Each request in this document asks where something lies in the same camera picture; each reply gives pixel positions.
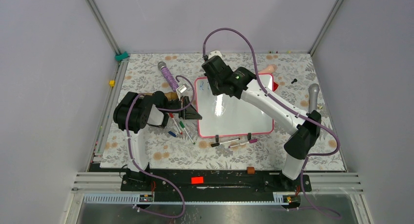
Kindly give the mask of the red tape label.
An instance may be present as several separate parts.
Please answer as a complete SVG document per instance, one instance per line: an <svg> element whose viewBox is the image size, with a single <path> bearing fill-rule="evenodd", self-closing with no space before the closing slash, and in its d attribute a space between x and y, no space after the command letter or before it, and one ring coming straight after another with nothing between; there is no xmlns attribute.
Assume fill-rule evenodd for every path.
<svg viewBox="0 0 414 224"><path fill-rule="evenodd" d="M203 184L204 177L203 176L191 177L190 182L191 184Z"/></svg>

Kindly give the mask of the brown small block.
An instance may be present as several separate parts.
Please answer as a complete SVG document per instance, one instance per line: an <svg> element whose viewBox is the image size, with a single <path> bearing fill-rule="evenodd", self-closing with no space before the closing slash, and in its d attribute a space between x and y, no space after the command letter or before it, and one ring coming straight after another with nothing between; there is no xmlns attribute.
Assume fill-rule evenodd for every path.
<svg viewBox="0 0 414 224"><path fill-rule="evenodd" d="M247 174L255 174L255 168L254 167L252 167L252 166L249 166L249 167L247 167L246 168L246 172L247 172Z"/></svg>

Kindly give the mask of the green corner clamp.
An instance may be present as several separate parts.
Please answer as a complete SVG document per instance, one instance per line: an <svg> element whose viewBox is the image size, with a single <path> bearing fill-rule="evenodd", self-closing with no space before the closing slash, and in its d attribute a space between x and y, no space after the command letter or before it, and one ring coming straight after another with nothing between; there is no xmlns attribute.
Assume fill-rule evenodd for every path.
<svg viewBox="0 0 414 224"><path fill-rule="evenodd" d="M123 52L123 53L121 53L119 55L116 55L115 56L115 60L116 61L122 61L122 60L124 60L124 59L126 59L128 57L129 57L129 54L127 52Z"/></svg>

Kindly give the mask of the floral patterned mat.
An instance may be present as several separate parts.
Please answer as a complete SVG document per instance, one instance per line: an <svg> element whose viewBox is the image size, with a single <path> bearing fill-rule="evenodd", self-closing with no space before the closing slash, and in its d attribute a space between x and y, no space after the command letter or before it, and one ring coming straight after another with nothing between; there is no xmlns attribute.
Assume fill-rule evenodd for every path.
<svg viewBox="0 0 414 224"><path fill-rule="evenodd" d="M243 66L253 69L250 53L227 53L224 61L232 68ZM289 103L303 110L308 110L308 87L318 83L314 65L309 54L256 54L259 71L269 64L276 64L277 70L273 73L276 83L279 84L276 93ZM120 90L119 102L128 91L171 91L167 81L157 68L157 64L164 61L171 73L183 75L190 81L203 77L201 54L132 54L126 68ZM329 111L321 92L318 95L319 112L322 115L322 124L332 129ZM283 167L286 152L283 145L289 138L282 127L275 123L274 130L269 134L254 135L257 143L246 144L234 148L227 146L211 147L214 138L201 138L198 135L197 121L186 121L185 126L195 145L184 133L183 136L173 137L168 131L177 132L174 124L169 121L165 129L149 127L146 152L149 156L151 168L160 169L245 169L253 166L258 170L279 170ZM334 138L324 130L310 153L329 153L336 148ZM127 143L123 133L112 121L106 146L100 162L100 168L121 168L128 162ZM345 171L341 154L332 156L311 157L306 165L308 171Z"/></svg>

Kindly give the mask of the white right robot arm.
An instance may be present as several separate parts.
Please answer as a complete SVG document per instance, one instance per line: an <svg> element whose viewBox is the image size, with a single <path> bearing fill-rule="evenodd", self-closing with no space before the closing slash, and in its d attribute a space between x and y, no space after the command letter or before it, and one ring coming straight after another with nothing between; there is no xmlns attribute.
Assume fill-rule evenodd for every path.
<svg viewBox="0 0 414 224"><path fill-rule="evenodd" d="M235 97L257 107L290 134L284 144L287 153L280 177L281 187L287 191L299 185L299 174L309 150L320 136L321 115L296 109L295 106L263 86L258 75L244 67L232 70L219 56L213 56L202 64L213 95Z"/></svg>

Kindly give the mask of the black capped marker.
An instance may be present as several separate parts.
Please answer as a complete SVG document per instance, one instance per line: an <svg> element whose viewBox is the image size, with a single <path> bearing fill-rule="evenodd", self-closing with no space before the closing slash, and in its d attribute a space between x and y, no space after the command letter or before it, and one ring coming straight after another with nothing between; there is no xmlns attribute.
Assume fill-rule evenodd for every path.
<svg viewBox="0 0 414 224"><path fill-rule="evenodd" d="M240 140L240 138L235 138L235 139L231 139L231 140L227 140L227 141L223 141L223 142L216 142L216 143L211 144L210 146L211 147L217 147L217 146L220 146L220 145L223 145L223 144L226 144L226 143L231 143L231 142L238 141L238 140Z"/></svg>

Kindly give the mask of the purple capped marker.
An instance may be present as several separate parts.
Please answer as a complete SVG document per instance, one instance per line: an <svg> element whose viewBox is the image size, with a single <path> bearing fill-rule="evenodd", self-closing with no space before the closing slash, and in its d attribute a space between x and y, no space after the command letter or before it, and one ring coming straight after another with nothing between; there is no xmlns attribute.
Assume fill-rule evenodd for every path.
<svg viewBox="0 0 414 224"><path fill-rule="evenodd" d="M258 142L258 139L251 139L249 141L245 141L245 142L242 142L242 143L238 143L238 144L235 144L235 145L230 145L230 146L228 146L228 148L234 148L234 147L237 147L237 146L242 146L242 145L256 143L256 142Z"/></svg>

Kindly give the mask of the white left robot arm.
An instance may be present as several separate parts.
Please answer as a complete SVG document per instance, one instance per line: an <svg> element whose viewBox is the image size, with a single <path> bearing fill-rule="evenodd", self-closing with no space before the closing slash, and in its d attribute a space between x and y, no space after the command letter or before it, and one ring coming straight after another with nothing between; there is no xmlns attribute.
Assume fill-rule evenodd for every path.
<svg viewBox="0 0 414 224"><path fill-rule="evenodd" d="M149 127L165 128L174 113L182 119L202 119L188 96L179 98L177 94L162 91L127 92L114 110L113 121L127 143L128 175L139 190L148 189L152 179L143 172L147 172L149 167L145 139L147 130Z"/></svg>

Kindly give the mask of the green capped marker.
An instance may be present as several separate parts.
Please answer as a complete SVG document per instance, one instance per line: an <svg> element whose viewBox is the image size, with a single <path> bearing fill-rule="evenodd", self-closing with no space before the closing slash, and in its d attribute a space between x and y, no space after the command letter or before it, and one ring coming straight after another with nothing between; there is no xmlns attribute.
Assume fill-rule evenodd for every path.
<svg viewBox="0 0 414 224"><path fill-rule="evenodd" d="M179 121L179 124L181 126L181 128L183 129L183 131L186 133L186 135L188 136L188 138L190 139L191 143L193 145L195 145L195 141L192 139L192 137L190 136L189 132L186 129L186 126L184 125L184 123L182 121Z"/></svg>

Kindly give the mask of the purple glitter microphone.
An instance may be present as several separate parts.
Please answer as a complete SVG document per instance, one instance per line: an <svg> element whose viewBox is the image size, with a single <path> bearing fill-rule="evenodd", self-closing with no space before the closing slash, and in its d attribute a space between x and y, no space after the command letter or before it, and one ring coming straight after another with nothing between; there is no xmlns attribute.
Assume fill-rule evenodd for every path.
<svg viewBox="0 0 414 224"><path fill-rule="evenodd" d="M167 83L172 88L174 92L177 92L179 85L177 81L174 79L173 75L171 74L170 70L168 69L165 62L160 61L158 62L158 69L161 71L163 77L167 80Z"/></svg>

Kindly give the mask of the blue marker cap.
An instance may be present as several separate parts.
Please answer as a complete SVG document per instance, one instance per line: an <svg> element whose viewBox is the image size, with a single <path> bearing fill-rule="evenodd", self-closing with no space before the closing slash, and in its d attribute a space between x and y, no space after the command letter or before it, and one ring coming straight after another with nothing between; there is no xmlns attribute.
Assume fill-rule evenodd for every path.
<svg viewBox="0 0 414 224"><path fill-rule="evenodd" d="M168 134L175 137L175 138L177 137L177 135L175 133L173 133L172 131L168 131Z"/></svg>

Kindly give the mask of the red capped marker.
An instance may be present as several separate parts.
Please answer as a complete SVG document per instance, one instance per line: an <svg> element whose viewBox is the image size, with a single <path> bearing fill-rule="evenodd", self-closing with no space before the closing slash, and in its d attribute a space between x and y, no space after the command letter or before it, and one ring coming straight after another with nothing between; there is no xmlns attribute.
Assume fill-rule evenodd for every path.
<svg viewBox="0 0 414 224"><path fill-rule="evenodd" d="M182 135L182 134L183 134L183 132L182 132L182 130L181 130L181 128L180 128L180 126L178 125L178 123L176 122L176 120L175 120L175 118L174 118L174 115L173 115L172 113L169 113L168 115L170 116L170 118L171 118L171 120L172 120L173 124L175 125L175 127L177 128L178 133L179 133L180 135Z"/></svg>

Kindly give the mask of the silver toy microphone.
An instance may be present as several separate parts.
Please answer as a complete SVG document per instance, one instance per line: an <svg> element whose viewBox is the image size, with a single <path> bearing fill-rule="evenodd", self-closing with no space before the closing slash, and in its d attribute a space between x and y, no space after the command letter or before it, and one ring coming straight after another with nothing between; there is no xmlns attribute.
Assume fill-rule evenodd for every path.
<svg viewBox="0 0 414 224"><path fill-rule="evenodd" d="M314 110L317 110L317 101L318 101L318 94L320 91L320 87L318 84L313 83L309 86L309 110L308 112L311 113Z"/></svg>

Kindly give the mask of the pink framed whiteboard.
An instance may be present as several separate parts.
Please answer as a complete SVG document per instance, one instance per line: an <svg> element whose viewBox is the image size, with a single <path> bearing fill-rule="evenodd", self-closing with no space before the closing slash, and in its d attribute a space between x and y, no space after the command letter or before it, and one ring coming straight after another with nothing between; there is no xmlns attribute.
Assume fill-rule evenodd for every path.
<svg viewBox="0 0 414 224"><path fill-rule="evenodd" d="M200 137L268 134L273 131L273 119L252 104L224 94L214 96L206 77L197 78L194 87L196 109L202 116L198 120Z"/></svg>

